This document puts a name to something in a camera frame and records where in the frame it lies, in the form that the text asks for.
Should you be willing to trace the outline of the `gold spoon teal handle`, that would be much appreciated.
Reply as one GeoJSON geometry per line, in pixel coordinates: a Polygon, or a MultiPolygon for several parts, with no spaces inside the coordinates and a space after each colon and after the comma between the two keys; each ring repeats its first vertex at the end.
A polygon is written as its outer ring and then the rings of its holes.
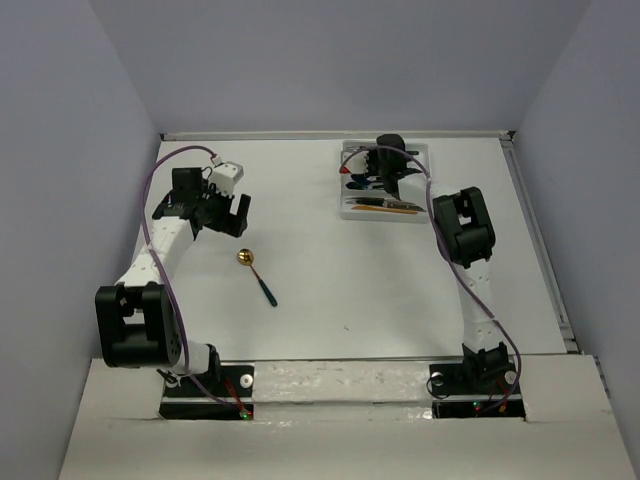
{"type": "Polygon", "coordinates": [[[257,270],[254,267],[255,257],[254,257],[253,252],[251,250],[247,249],[247,248],[243,248],[243,249],[238,251],[237,260],[241,265],[246,266],[251,270],[251,272],[253,273],[254,277],[256,278],[261,290],[263,291],[265,297],[267,298],[269,304],[272,307],[277,307],[278,306],[278,301],[277,301],[276,297],[271,292],[271,290],[268,287],[268,285],[261,278],[261,276],[259,275],[259,273],[257,272],[257,270]]]}

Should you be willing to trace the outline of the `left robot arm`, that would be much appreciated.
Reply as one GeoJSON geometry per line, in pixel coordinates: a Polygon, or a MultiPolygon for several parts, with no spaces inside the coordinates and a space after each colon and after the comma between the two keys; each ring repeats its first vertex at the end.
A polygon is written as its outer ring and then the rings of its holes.
{"type": "Polygon", "coordinates": [[[233,238],[244,233],[251,198],[234,195],[243,175],[242,166],[232,162],[210,174],[197,167],[173,169],[171,190],[143,224],[143,247],[117,282],[95,295],[107,366],[186,375],[201,395],[219,388],[219,354],[211,344],[188,339],[170,280],[202,230],[233,238]]]}

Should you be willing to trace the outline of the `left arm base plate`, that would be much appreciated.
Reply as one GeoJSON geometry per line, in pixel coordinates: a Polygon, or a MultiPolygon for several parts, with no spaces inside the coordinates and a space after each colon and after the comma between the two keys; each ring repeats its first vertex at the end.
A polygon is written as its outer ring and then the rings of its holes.
{"type": "Polygon", "coordinates": [[[157,369],[163,380],[158,414],[165,420],[251,421],[255,365],[223,364],[220,380],[157,369]]]}

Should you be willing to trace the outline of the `black handled knife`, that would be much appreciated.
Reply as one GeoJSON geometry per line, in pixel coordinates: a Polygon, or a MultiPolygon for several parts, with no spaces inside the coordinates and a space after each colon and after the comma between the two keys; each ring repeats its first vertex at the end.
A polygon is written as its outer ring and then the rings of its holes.
{"type": "Polygon", "coordinates": [[[384,201],[384,207],[392,208],[392,209],[411,210],[411,211],[423,211],[422,207],[415,205],[411,202],[392,201],[391,199],[386,199],[384,201]]]}

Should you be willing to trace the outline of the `teal handled knife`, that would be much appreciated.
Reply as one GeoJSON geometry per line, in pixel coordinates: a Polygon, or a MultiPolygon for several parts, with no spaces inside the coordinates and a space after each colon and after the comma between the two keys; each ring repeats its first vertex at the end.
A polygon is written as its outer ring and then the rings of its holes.
{"type": "Polygon", "coordinates": [[[345,200],[346,204],[351,205],[369,205],[369,206],[377,206],[383,207],[387,200],[385,198],[374,198],[374,197],[349,197],[345,200]]]}

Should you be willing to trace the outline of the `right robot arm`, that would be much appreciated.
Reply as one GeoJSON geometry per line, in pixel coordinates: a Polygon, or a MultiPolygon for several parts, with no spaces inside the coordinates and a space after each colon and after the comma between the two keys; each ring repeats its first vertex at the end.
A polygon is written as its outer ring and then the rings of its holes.
{"type": "Polygon", "coordinates": [[[496,319],[491,303],[490,259],[495,230],[481,190],[456,189],[433,179],[411,156],[398,134],[383,134],[368,150],[368,175],[382,180],[394,198],[425,210],[436,244],[454,275],[463,320],[463,360],[456,377],[470,391],[502,386],[503,398],[514,393],[521,365],[510,361],[514,342],[496,319]]]}

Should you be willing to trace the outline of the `gold orange knife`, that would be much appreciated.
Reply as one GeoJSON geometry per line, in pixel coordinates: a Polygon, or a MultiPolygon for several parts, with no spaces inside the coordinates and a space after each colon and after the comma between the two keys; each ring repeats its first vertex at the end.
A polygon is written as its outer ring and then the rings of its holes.
{"type": "Polygon", "coordinates": [[[354,210],[354,211],[381,212],[381,213],[394,213],[394,214],[406,214],[406,215],[417,215],[417,214],[421,213],[420,211],[415,211],[415,210],[378,207],[378,206],[371,206],[371,205],[355,205],[355,206],[353,206],[351,208],[351,210],[354,210]]]}

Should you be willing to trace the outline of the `blue spoon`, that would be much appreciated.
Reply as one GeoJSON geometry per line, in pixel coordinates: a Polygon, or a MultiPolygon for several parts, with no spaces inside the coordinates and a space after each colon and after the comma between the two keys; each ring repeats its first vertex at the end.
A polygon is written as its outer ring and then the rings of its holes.
{"type": "Polygon", "coordinates": [[[371,183],[371,180],[362,174],[352,174],[351,180],[358,184],[368,185],[371,183]]]}

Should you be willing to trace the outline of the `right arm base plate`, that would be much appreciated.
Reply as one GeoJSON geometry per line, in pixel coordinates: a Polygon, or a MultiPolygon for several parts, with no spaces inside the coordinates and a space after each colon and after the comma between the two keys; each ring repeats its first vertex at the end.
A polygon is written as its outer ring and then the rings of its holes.
{"type": "Polygon", "coordinates": [[[432,397],[436,419],[520,418],[525,406],[519,386],[514,386],[516,369],[511,366],[487,384],[472,384],[459,363],[429,366],[425,386],[432,397]]]}

